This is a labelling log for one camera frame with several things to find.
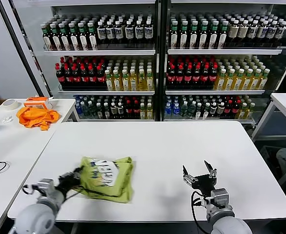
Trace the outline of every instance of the white desk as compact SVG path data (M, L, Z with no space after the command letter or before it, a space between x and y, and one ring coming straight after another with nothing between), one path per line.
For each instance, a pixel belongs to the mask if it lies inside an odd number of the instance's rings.
M236 121L62 123L26 183L72 171L83 156L135 162L128 204L88 199L66 201L57 221L192 221L192 188L182 165L194 176L207 174L204 160L218 169L216 188L226 188L236 217L286 218L286 196L244 128ZM38 194L19 192L8 216L15 218ZM202 207L198 220L206 220Z
M48 131L41 131L39 127L29 129L19 124L16 113L22 104L12 111L0 106L0 161L7 161L9 164L9 168L0 174L0 227L6 218L8 208L51 136L73 110L76 112L74 99L54 99L51 103L61 118L51 124ZM13 121L3 124L2 119L8 116L12 116Z

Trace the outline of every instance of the bottle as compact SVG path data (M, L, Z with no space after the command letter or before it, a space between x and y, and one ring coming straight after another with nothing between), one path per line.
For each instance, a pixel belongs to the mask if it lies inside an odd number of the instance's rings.
M224 109L225 109L225 103L220 102L220 104L218 105L218 109L216 111L218 117L222 116Z
M138 80L138 90L139 91L146 91L147 90L147 84L146 84L146 78L144 74L144 69L139 70L139 80Z
M70 34L69 34L70 39L73 43L73 48L74 48L74 50L80 50L81 41L79 38L79 34L76 31L75 24L70 23L68 26L69 26L69 30L70 30Z
M242 78L241 86L239 88L240 90L247 90L250 83L252 72L253 72L252 69L248 68L245 76L243 76Z
M175 49L177 46L177 39L178 39L178 22L177 21L173 21L172 22L172 26L171 26L171 30L169 32L170 34L170 49Z
M247 110L247 103L244 102L244 103L242 104L242 108L236 113L235 119L243 119L246 110Z
M225 117L229 117L230 116L230 111L232 109L232 100L229 100L227 102L227 105L225 106L223 113Z
M239 31L237 33L237 42L242 42L245 40L248 31L248 20L244 20L243 24L240 25Z
M268 32L266 34L266 37L265 37L265 42L266 43L272 43L273 42L273 38L274 38L274 35L276 33L276 30L277 30L277 24L278 22L276 20L274 20L269 26L268 26Z
M195 118L200 118L202 114L202 104L200 102L197 103Z
M245 111L245 114L244 114L244 119L251 119L252 117L252 113L254 112L254 108L255 108L255 103L252 102L250 104L250 107Z
M231 90L239 90L244 75L244 69L240 68L237 75L234 77Z
M225 82L225 73L226 69L223 68L220 70L219 76L215 81L214 90L222 90L223 84Z
M187 39L187 24L188 22L186 20L182 21L182 28L180 32L180 49L186 48L186 39Z
M220 31L220 34L218 36L218 38L219 38L219 40L218 40L218 49L223 49L223 47L225 45L225 39L226 39L228 25L229 25L228 21L223 21L222 22L221 31Z
M207 27L208 27L208 21L204 20L202 22L202 28L200 30L200 43L199 43L199 49L203 49L206 44L206 39L207 39Z
M190 32L190 49L195 49L197 45L197 24L198 22L196 20L192 21L192 26L191 26L191 32Z
M235 70L233 68L231 68L229 71L228 71L228 74L227 76L225 76L225 81L223 83L223 87L222 89L223 90L230 90L231 89L231 85L232 85L232 82L233 82L233 76L234 76L234 72Z
M61 40L61 34L59 33L58 27L56 27L56 24L52 23L50 24L50 28L52 30L52 39L55 44L55 49L62 50L64 44L63 41Z
M215 117L215 115L216 115L216 110L217 110L217 103L213 102L213 103L210 105L209 116L210 116L210 117Z
M139 20L137 20L137 25L135 26L135 38L137 47L143 47L144 27L141 25L141 21Z
M264 20L262 24L259 26L257 35L256 35L256 42L261 42L264 40L266 33L268 31L268 21Z
M257 84L257 87L256 89L257 90L263 90L264 89L264 86L268 80L268 74L270 72L270 69L265 69L264 72L263 72L263 75L261 76L261 78L259 79L258 81L258 84Z
M234 20L233 24L230 25L230 29L227 33L227 40L228 42L235 42L236 41L236 36L239 31L239 26L238 26L239 21Z
M110 119L110 111L109 111L108 102L104 102L104 113L105 113L105 118Z

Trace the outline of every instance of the yellow bottle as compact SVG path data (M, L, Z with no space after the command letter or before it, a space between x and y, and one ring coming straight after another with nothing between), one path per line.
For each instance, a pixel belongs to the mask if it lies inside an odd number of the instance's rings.
M152 69L147 69L147 75L146 75L146 81L147 81L147 90L153 91L154 90L154 79L153 79L153 73Z
M243 74L244 74L244 69L240 68L238 70L237 75L234 76L234 78L233 78L231 90L239 90L240 85L242 83Z
M123 90L129 91L129 75L126 69L123 69Z
M255 90L260 78L261 69L257 68L254 75L251 77L248 90Z
M234 72L235 72L235 70L233 68L231 68L229 70L229 73L225 76L225 81L223 83L222 90L230 90L231 89Z
M239 87L239 90L247 90L247 87L250 83L251 75L252 75L252 69L248 68L245 76L242 77L242 82Z
M138 82L137 82L137 74L134 69L130 70L130 90L137 91L138 90Z
M257 84L257 87L256 89L257 90L263 90L264 89L264 86L268 80L268 75L269 75L269 72L270 72L270 69L265 69L264 70L264 73L263 75L260 77L259 81L258 81L258 84Z
M147 90L147 84L146 84L146 78L145 78L145 74L144 74L144 69L140 69L139 70L138 90L139 91L146 91Z

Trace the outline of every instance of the bottle label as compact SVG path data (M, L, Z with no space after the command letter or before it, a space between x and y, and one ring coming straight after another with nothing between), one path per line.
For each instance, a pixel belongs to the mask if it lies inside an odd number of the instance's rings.
M89 38L90 38L90 41L91 41L92 49L93 49L93 50L97 50L97 49L98 49L98 46L97 46L97 44L96 44L96 38L95 38L95 36L91 35L91 36L89 36Z
M114 28L106 28L106 36L108 39L114 39L115 38Z
M88 50L88 43L86 42L86 37L80 36L80 40L81 40L83 50Z
M185 49L185 46L186 46L186 38L187 38L187 35L186 35L186 34L182 34L182 35L181 35L181 39L180 39L180 49Z
M106 39L106 30L105 28L98 28L98 37L99 39L103 40Z
M175 76L168 76L168 81L173 82L175 81L176 77Z
M268 27L268 33L266 34L266 38L273 38L274 37L274 34L276 32L276 29L275 27Z
M191 78L192 78L191 76L184 76L185 81L191 81Z
M219 39L219 43L218 43L218 49L222 49L225 45L225 38L226 38L226 34L221 34L220 35L220 39Z
M141 119L145 119L145 111L140 112L140 117L141 117Z
M176 48L176 45L177 45L177 38L178 38L178 35L177 34L172 34L171 35L171 49L175 49Z
M200 80L200 76L192 76L192 81L197 82Z
M135 80L130 81L131 83L131 91L136 91L137 90L137 83Z
M238 119L243 119L244 115L245 115L245 111L241 111L238 116Z
M208 111L205 111L204 114L203 114L203 118L207 118L207 117L208 117L208 114L209 114L209 112L208 112Z
M201 117L201 112L200 111L196 112L195 118L200 118L200 117Z
M83 82L89 82L90 81L89 77L81 77L81 79Z
M260 85L259 85L259 87L258 87L258 90L262 90L262 89L264 88L264 86L265 86L265 84L266 84L266 81L267 81L267 79L263 79L263 80L260 82Z
M212 34L210 36L208 49L213 49L215 47L216 39L217 39L217 34Z
M59 80L59 82L64 82L65 81L65 77L62 76L62 77L57 77L57 79Z
M228 79L225 85L225 90L230 90L231 89L231 85L232 85L233 80L232 79Z
M278 27L278 29L276 30L276 33L274 35L274 38L281 39L284 35L284 31L285 31L284 27Z
M254 79L251 84L250 90L255 90L257 83L258 83L258 79Z
M70 50L70 46L69 46L67 37L62 36L62 37L61 37L61 40L63 41L65 50Z
M71 36L70 38L71 38L71 41L73 42L74 49L79 50L78 40L76 36Z
M234 88L233 90L239 90L239 87L241 85L242 80L241 79L237 79L235 84L234 84Z
M108 91L113 91L113 84L111 80L106 81Z
M218 81L218 85L217 85L216 90L222 90L222 86L223 86L223 82L224 82L224 81L225 81L224 79L220 79L220 80Z
M257 32L257 37L264 38L266 36L267 31L268 31L267 27L259 27L258 32Z
M50 38L43 37L43 40L44 40L44 43L46 45L46 49L49 50L49 51L53 50L51 42L50 42Z
M103 113L101 111L98 111L98 116L99 116L99 119L102 119L103 118Z
M123 39L123 28L115 28L116 39Z
M208 76L201 76L201 81L207 81L208 80Z
M227 36L229 38L236 38L238 31L239 31L239 27L230 26L230 30Z
M128 80L126 80L126 79L123 80L123 90L129 91Z
M217 76L209 76L208 77L209 81L211 81L211 82L215 82L216 78L217 78Z
M145 27L145 38L146 39L153 38L153 27Z
M190 49L195 49L197 34L192 34L190 39Z
M60 39L56 36L53 36L53 41L55 43L55 46L57 48L57 50L61 50L61 42Z
M242 86L242 90L247 90L247 87L248 87L248 85L249 85L249 82L250 82L249 79L245 80L245 82L244 82L244 84L243 84L243 86Z
M201 34L199 49L203 49L206 43L207 34Z
M136 27L135 28L135 37L136 39L142 39L144 37L144 28Z
M105 117L106 117L106 119L110 119L109 111L105 111Z
M152 89L153 89L153 80L147 79L147 90L152 91Z
M127 39L133 39L134 38L133 27L125 28L125 37Z
M237 33L237 37L238 38L245 38L246 37L246 34L247 34L247 31L248 31L248 27L240 27L238 33Z
M115 90L120 91L119 80L114 80L114 84L115 84Z

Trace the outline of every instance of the shelf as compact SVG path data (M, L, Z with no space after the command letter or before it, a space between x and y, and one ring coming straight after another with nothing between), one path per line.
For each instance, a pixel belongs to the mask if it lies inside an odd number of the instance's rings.
M76 6L108 4L155 4L155 0L29 0L30 6Z
M219 119L219 118L206 118L206 119L164 119L164 121L238 121L241 124L255 124L253 119Z
M154 95L155 91L58 91L61 94L72 94L72 95Z
M45 51L49 56L104 56L104 55L154 55L155 50L60 50Z
M171 3L249 3L249 4L286 4L286 0L171 0Z
M167 95L259 95L265 90L166 90Z
M278 55L279 49L168 49L169 55Z

